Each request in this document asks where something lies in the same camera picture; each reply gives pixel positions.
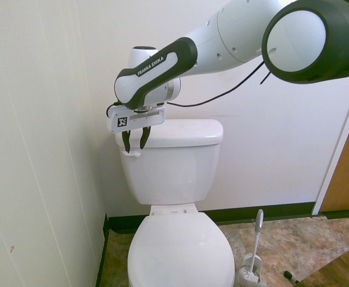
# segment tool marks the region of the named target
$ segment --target toilet tank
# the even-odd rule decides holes
[[[142,129],[131,131],[131,151],[141,153],[136,157],[125,152],[122,134],[116,133],[129,189],[140,204],[185,204],[206,198],[223,138],[218,121],[166,120],[151,127],[143,150],[141,136]]]

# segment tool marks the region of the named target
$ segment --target toilet seat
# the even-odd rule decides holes
[[[202,212],[145,217],[129,249],[131,287],[231,287],[234,274],[229,242]]]

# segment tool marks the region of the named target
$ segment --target toilet brush handle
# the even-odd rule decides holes
[[[254,242],[253,256],[251,257],[250,272],[253,272],[254,270],[254,261],[256,259],[258,241],[259,241],[259,233],[256,232],[256,241]]]
[[[250,272],[253,272],[253,269],[254,269],[254,260],[256,259],[259,234],[262,230],[262,224],[263,224],[263,210],[259,209],[257,213],[257,218],[256,218],[256,241],[254,243],[253,257],[251,258]]]

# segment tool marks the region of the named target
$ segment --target wall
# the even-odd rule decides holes
[[[0,286],[95,286],[98,147],[74,1],[0,1]]]
[[[163,48],[204,25],[228,1],[78,2],[89,90],[109,216],[147,214],[130,195],[105,110],[114,80],[136,45]],[[182,78],[177,103],[196,103],[245,78],[261,58],[233,70]],[[168,106],[168,118],[215,118],[224,127],[214,185],[200,210],[316,201],[349,110],[349,78],[311,85],[285,83],[266,68],[241,88],[196,108]]]

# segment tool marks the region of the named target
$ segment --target toilet flush handle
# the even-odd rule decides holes
[[[133,151],[133,150],[129,151],[129,153],[128,153],[127,151],[122,151],[122,153],[123,153],[124,155],[127,155],[128,157],[140,157],[140,155],[141,155],[140,152],[138,152],[138,151]]]

